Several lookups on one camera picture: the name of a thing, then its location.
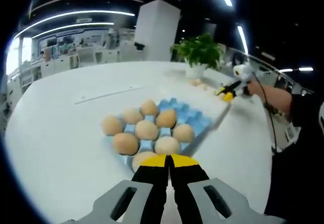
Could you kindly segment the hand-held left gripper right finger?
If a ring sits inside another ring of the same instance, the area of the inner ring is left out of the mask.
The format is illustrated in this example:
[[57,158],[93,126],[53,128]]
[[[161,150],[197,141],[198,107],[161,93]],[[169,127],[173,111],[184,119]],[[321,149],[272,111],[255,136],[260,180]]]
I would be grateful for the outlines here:
[[254,211],[243,194],[218,178],[210,179],[190,157],[172,154],[169,167],[182,223],[287,223]]

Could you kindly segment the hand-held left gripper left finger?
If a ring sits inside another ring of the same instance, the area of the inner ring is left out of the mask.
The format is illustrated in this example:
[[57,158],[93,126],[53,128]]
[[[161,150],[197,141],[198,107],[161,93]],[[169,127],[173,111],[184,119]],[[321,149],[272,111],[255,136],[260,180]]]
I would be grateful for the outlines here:
[[130,181],[96,199],[90,213],[65,223],[160,223],[167,200],[167,161],[165,155],[146,159]]

